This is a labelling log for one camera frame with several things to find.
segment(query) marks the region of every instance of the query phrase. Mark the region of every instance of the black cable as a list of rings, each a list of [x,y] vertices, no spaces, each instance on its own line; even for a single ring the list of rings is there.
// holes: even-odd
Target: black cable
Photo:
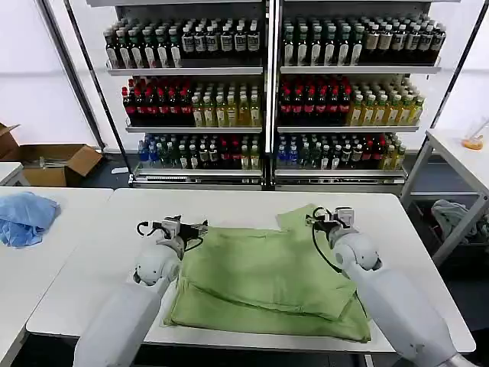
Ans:
[[[318,242],[316,241],[316,234],[314,232],[314,226],[313,226],[313,243],[314,243],[314,247],[316,247],[316,250],[318,250],[318,253],[321,255],[321,257],[324,259],[324,261],[326,261],[328,263],[329,266],[331,266],[331,268],[336,271],[337,273],[342,273],[342,269],[338,268],[336,265],[333,265],[330,260],[328,260],[328,258],[322,253],[321,249],[319,248],[318,246]]]

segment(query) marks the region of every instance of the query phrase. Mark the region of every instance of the box flap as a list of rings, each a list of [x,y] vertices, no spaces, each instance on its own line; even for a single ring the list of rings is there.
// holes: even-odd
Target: box flap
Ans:
[[[68,167],[86,177],[101,159],[100,153],[87,145],[83,145],[68,161]]]

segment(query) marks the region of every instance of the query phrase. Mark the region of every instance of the bottle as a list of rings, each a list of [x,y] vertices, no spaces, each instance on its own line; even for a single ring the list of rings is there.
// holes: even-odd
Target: bottle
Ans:
[[[311,67],[319,65],[319,57],[321,56],[321,30],[320,25],[314,26],[313,40],[310,45],[311,49]]]
[[[285,27],[285,38],[283,40],[283,65],[285,67],[291,67],[293,65],[293,26],[287,25]]]
[[[418,96],[416,100],[416,104],[411,110],[410,117],[408,118],[408,126],[417,126],[419,122],[419,118],[423,113],[423,103],[425,102],[425,97]]]
[[[307,56],[307,26],[300,26],[299,43],[297,44],[297,66],[304,67],[306,65]]]
[[[371,124],[373,126],[383,125],[386,103],[387,103],[387,96],[385,94],[379,95],[379,102],[374,107],[374,117],[372,117]]]
[[[220,128],[224,128],[229,126],[228,116],[224,107],[224,97],[217,96],[215,98],[217,105],[215,106],[215,114],[217,117],[217,125]]]
[[[365,36],[365,46],[360,57],[361,63],[375,63],[376,49],[379,41],[379,25],[373,24]]]
[[[446,39],[446,27],[443,24],[438,24],[436,26],[436,32],[433,35],[431,45],[429,46],[429,56],[428,61],[430,65],[434,65],[440,50],[442,49],[443,43]]]
[[[413,95],[408,94],[407,96],[404,97],[404,101],[402,103],[402,106],[400,107],[399,113],[397,114],[395,124],[398,126],[407,126],[412,111],[413,111]]]
[[[122,59],[121,67],[125,69],[131,69],[132,61],[129,54],[129,48],[125,39],[125,31],[123,29],[119,29],[115,33],[117,34],[118,50],[121,54]]]
[[[193,41],[193,34],[190,29],[191,27],[189,25],[183,27],[182,49],[186,57],[192,57],[196,52],[196,46]]]
[[[401,145],[397,152],[396,160],[393,163],[393,170],[402,170],[404,158],[406,157],[406,145]]]
[[[397,114],[399,113],[400,110],[400,100],[401,100],[401,96],[399,94],[396,94],[393,97],[392,102],[386,108],[386,111],[384,113],[384,121],[383,121],[384,125],[395,126]]]
[[[164,37],[164,30],[158,28],[156,31],[157,51],[161,67],[168,67],[167,41]]]
[[[342,40],[339,44],[338,52],[338,66],[346,65],[346,57],[348,56],[349,39],[350,39],[351,27],[349,25],[343,26],[342,29]]]
[[[379,170],[389,170],[392,168],[392,160],[394,156],[394,146],[389,145],[387,148],[387,153],[384,154],[384,157],[382,158],[381,162],[379,163]]]
[[[324,50],[324,65],[333,65],[333,60],[335,56],[335,41],[336,26],[328,25],[328,36],[326,38],[325,50]]]
[[[367,97],[367,102],[363,106],[360,114],[360,126],[371,126],[372,125],[372,117],[374,115],[374,104],[375,104],[375,95],[369,94]]]
[[[355,40],[353,42],[353,48],[351,49],[350,65],[358,65],[358,61],[361,56],[361,49],[363,47],[365,27],[358,25],[355,27]]]
[[[248,98],[245,94],[241,94],[239,101],[238,126],[250,125],[250,107]]]
[[[108,61],[110,62],[112,69],[118,69],[119,68],[119,57],[117,57],[118,50],[115,45],[113,35],[114,32],[112,31],[111,28],[104,31],[105,52],[107,53]]]
[[[248,38],[245,32],[243,32],[243,28],[245,26],[243,24],[239,24],[236,27],[235,34],[235,49],[238,56],[243,56],[246,53],[246,44],[248,42]]]
[[[260,103],[258,102],[258,94],[251,95],[251,126],[255,128],[261,126]]]
[[[350,112],[346,118],[347,126],[360,126],[360,114],[362,110],[361,102],[364,100],[364,97],[361,94],[357,94],[355,96],[355,103],[350,108]]]

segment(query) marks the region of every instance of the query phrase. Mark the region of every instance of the bottle label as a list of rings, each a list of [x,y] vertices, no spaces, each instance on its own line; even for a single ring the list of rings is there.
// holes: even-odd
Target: bottle label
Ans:
[[[197,157],[191,157],[190,163],[192,165],[192,168],[195,170],[197,168],[197,166],[199,165],[199,160],[197,159]]]
[[[390,126],[394,125],[398,112],[399,111],[397,111],[396,109],[393,109],[392,111],[390,111],[389,117],[387,118],[387,124],[388,125],[390,125]]]
[[[182,59],[180,59],[180,49],[178,47],[171,47],[171,56],[175,67],[182,67]]]
[[[353,46],[353,50],[351,51],[351,61],[350,65],[358,65],[358,60],[360,59],[361,53],[361,44],[356,44]]]
[[[378,41],[379,41],[378,34],[368,34],[367,40],[365,41],[365,49],[375,50],[377,48]]]
[[[260,50],[260,38],[258,37],[257,34],[248,35],[248,50],[249,51]]]
[[[339,111],[341,113],[349,113],[350,112],[350,105],[339,105]]]
[[[395,34],[392,36],[392,42],[390,43],[390,48],[395,51],[400,51],[403,49],[405,34]]]
[[[160,57],[161,67],[168,67],[167,49],[165,47],[158,48],[158,56]]]
[[[364,121],[361,123],[362,125],[369,126],[372,123],[372,115],[374,114],[373,109],[366,109],[364,114]]]
[[[290,112],[290,105],[281,105],[280,111],[282,111],[282,113],[289,113]]]
[[[222,35],[221,36],[221,48],[223,51],[232,51],[232,36]]]
[[[202,114],[200,111],[194,111],[193,112],[193,119],[196,120],[196,126],[201,127],[202,126]]]
[[[383,109],[378,109],[375,112],[375,117],[374,117],[374,126],[379,126],[382,124],[382,118],[384,117],[384,110]]]
[[[338,53],[338,65],[339,66],[345,65],[346,55],[348,55],[348,45],[342,44],[339,47],[339,53]]]
[[[225,117],[224,117],[224,111],[222,111],[221,109],[218,109],[215,113],[217,115],[217,123],[218,123],[219,127],[225,126],[226,121],[225,121]]]
[[[213,116],[212,116],[212,111],[209,111],[208,109],[204,111],[204,117],[206,118],[206,125],[207,126],[213,126],[214,121],[213,121]]]
[[[246,35],[235,34],[235,45],[237,51],[246,51]]]
[[[325,170],[328,167],[328,162],[329,162],[328,158],[323,158],[321,160],[321,169],[322,170]]]
[[[193,44],[193,37],[192,36],[182,36],[182,48],[183,52],[190,53],[195,51],[195,46]]]
[[[134,61],[136,63],[136,67],[138,69],[144,68],[143,58],[141,57],[141,52],[139,51],[139,49],[133,47],[131,51],[132,51],[132,56],[134,57]]]
[[[381,34],[379,37],[378,47],[380,50],[389,50],[392,34]]]
[[[334,44],[326,45],[326,49],[324,51],[324,64],[325,65],[331,65],[334,52],[335,52],[335,45]]]
[[[206,36],[206,41],[207,41],[207,51],[208,52],[216,52],[218,50],[217,37],[215,34],[212,34],[210,36]]]
[[[306,65],[306,52],[307,45],[300,44],[297,50],[297,65],[299,67],[304,67]]]
[[[315,67],[318,64],[319,54],[321,53],[321,45],[314,44],[311,49],[311,67]]]
[[[251,124],[253,126],[259,126],[260,124],[260,111],[257,109],[251,110]]]
[[[358,120],[360,119],[360,109],[354,109],[351,114],[351,126],[358,126]]]
[[[285,51],[283,52],[283,58],[285,59],[283,61],[283,64],[286,67],[292,66],[292,56],[293,56],[293,45],[287,44],[285,46]]]
[[[394,163],[394,167],[393,167],[393,169],[394,169],[394,170],[400,170],[400,169],[401,169],[401,167],[403,166],[403,162],[404,162],[404,156],[402,156],[402,157],[398,157],[398,158],[396,159],[396,163]]]
[[[194,44],[197,52],[205,52],[206,51],[206,39],[205,36],[195,36]]]
[[[107,56],[108,56],[108,60],[110,61],[110,64],[112,65],[112,69],[118,69],[119,61],[117,60],[117,55],[115,54],[113,48],[107,49]]]
[[[127,48],[122,47],[120,50],[122,61],[124,61],[124,65],[126,69],[131,69],[131,58],[129,57],[129,51]]]
[[[151,68],[154,69],[156,67],[156,59],[154,58],[154,52],[151,47],[146,47],[144,49],[144,53],[146,54],[147,58],[147,65]]]

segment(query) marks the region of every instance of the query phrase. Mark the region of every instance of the yellow bottle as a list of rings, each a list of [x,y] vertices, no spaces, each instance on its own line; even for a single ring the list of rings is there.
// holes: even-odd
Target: yellow bottle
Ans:
[[[255,128],[261,127],[260,103],[258,102],[258,94],[251,95],[251,126]]]
[[[359,126],[360,114],[361,114],[361,101],[364,97],[361,94],[355,96],[354,103],[350,106],[350,112],[346,118],[346,125]]]
[[[360,122],[358,123],[360,126],[372,125],[372,116],[374,115],[374,104],[375,104],[375,96],[373,94],[368,94],[367,102],[365,103],[365,106],[361,110]]]
[[[384,125],[395,126],[396,117],[400,110],[400,98],[400,95],[396,94],[390,106],[386,108],[383,121]]]
[[[408,126],[416,126],[418,125],[419,118],[423,113],[423,103],[425,102],[425,97],[418,96],[416,103],[414,104],[413,109],[411,110],[410,117],[408,119]]]
[[[375,106],[374,117],[372,117],[373,126],[381,126],[382,121],[384,120],[387,96],[385,94],[381,94],[379,95],[378,99],[379,99],[379,103]]]
[[[408,94],[403,98],[403,103],[396,117],[396,125],[406,126],[412,111],[413,111],[413,95]]]
[[[250,107],[248,106],[248,98],[245,94],[241,94],[239,101],[239,116],[238,126],[250,125]]]
[[[226,113],[226,108],[224,106],[224,97],[217,96],[215,98],[217,105],[215,107],[215,115],[217,116],[217,125],[220,128],[226,128],[229,126],[228,114]]]
[[[215,109],[211,102],[210,96],[204,96],[204,117],[206,118],[206,126],[217,127],[217,118],[215,116]]]
[[[236,126],[237,123],[237,111],[236,111],[236,102],[235,95],[228,94],[228,124],[233,127]]]

